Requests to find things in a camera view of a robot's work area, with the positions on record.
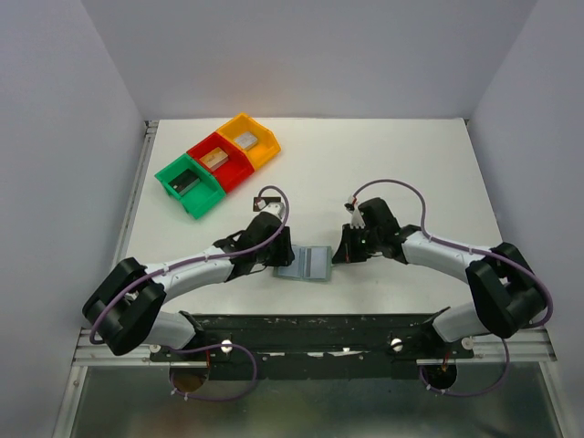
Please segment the green card holder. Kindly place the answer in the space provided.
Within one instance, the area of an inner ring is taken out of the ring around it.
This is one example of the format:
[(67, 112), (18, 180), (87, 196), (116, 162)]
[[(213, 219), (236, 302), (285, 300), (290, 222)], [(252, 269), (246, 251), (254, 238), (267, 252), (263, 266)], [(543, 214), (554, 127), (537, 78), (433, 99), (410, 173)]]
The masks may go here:
[(273, 276), (286, 280), (329, 282), (332, 270), (330, 246), (293, 245), (294, 260), (289, 266), (275, 267)]

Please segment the dark credit card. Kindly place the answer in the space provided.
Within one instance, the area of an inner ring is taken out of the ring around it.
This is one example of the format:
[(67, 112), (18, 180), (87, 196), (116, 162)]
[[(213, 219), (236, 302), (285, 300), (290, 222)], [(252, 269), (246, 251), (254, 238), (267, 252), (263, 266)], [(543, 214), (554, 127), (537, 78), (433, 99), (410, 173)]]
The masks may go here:
[(270, 204), (280, 204), (282, 199), (279, 196), (257, 196), (253, 199), (252, 209), (258, 213), (265, 210)]

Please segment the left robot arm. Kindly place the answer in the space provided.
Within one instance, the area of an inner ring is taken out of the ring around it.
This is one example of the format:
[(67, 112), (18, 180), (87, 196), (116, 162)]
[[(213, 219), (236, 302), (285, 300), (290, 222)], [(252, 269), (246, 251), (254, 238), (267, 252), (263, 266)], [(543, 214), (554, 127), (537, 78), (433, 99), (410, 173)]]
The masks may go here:
[(201, 326), (184, 311), (162, 312), (162, 305), (199, 287), (247, 276), (255, 266), (289, 266), (293, 260), (289, 227), (276, 215), (262, 212), (246, 229), (215, 241), (198, 255), (149, 266), (134, 257), (118, 262), (85, 303), (82, 315), (116, 356), (149, 343), (193, 360), (203, 346)]

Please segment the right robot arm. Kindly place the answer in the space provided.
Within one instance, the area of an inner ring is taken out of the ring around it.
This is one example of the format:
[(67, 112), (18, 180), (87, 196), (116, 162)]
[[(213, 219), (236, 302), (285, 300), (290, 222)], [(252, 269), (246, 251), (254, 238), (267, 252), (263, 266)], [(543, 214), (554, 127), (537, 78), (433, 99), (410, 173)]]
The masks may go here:
[(420, 346), (430, 357), (441, 357), (453, 342), (466, 337), (493, 334), (508, 339), (547, 308), (542, 287), (514, 245), (465, 249), (458, 243), (441, 243), (418, 225), (399, 225), (379, 197), (364, 203), (351, 199), (345, 208), (351, 219), (342, 226), (334, 265), (383, 256), (430, 268), (469, 286), (471, 302), (441, 310), (425, 323)]

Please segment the red plastic bin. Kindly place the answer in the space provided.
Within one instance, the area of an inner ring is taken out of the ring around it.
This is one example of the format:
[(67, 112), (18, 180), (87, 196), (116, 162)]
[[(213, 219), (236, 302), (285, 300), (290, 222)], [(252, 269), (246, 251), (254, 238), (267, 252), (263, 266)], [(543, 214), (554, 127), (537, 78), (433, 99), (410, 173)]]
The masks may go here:
[(217, 132), (192, 146), (187, 154), (202, 165), (226, 193), (232, 192), (255, 171), (246, 155)]

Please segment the green plastic bin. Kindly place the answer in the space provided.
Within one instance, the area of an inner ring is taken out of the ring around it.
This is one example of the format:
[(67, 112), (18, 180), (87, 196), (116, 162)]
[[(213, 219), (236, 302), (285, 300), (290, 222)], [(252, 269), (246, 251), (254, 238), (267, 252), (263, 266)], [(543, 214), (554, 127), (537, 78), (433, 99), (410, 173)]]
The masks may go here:
[(201, 219), (226, 197), (214, 176), (186, 153), (158, 171), (155, 178), (194, 219)]

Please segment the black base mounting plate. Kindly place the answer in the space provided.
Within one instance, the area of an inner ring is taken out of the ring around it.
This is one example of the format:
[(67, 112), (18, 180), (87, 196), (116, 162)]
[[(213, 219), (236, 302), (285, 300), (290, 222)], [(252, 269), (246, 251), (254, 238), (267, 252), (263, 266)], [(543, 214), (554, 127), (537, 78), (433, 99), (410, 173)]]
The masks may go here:
[(391, 378), (415, 380), (425, 361), (432, 386), (454, 384), (454, 360), (470, 359), (465, 338), (453, 343), (424, 336), (434, 314), (205, 315), (190, 314), (202, 330), (183, 349), (160, 346), (155, 361), (184, 371), (195, 362), (216, 381)]

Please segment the yellow plastic bin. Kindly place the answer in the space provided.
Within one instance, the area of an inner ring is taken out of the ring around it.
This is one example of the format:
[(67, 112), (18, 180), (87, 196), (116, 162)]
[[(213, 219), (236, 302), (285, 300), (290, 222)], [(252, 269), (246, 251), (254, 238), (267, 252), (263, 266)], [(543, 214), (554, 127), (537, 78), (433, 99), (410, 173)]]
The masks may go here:
[(245, 113), (238, 114), (216, 131), (241, 150), (255, 170), (281, 152), (274, 133)]

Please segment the metal block in red bin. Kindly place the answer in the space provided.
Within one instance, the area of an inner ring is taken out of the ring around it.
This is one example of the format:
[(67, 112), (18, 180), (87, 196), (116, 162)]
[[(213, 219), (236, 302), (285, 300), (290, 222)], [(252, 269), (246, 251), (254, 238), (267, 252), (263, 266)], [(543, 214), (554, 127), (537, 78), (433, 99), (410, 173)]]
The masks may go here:
[(228, 154), (221, 148), (216, 147), (211, 151), (207, 152), (201, 159), (201, 163), (204, 164), (211, 171), (217, 170), (223, 164), (229, 160)]

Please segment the metal block in yellow bin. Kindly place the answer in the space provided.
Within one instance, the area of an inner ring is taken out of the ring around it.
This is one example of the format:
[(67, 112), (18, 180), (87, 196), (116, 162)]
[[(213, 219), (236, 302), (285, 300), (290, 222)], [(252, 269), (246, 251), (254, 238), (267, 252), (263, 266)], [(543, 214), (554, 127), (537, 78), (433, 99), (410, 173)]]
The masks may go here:
[(251, 131), (246, 131), (236, 136), (234, 143), (241, 149), (248, 151), (258, 144), (258, 138)]

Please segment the metal block in green bin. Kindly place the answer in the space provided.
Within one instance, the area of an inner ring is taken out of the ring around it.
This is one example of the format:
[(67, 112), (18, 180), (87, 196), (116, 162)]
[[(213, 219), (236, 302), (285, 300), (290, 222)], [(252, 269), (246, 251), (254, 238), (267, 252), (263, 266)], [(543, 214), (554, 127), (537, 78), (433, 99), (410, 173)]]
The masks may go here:
[(192, 190), (193, 187), (198, 185), (200, 181), (200, 177), (197, 173), (191, 169), (186, 169), (174, 177), (169, 182), (169, 185), (179, 196), (184, 196)]

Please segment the aluminium rail frame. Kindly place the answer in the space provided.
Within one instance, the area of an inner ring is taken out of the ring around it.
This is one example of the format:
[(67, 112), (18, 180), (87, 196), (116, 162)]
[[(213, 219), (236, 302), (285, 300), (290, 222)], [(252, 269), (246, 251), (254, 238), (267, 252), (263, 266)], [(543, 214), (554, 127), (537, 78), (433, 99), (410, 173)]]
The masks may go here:
[(461, 120), (163, 120), (89, 343), (216, 378), (443, 369), (553, 312)]

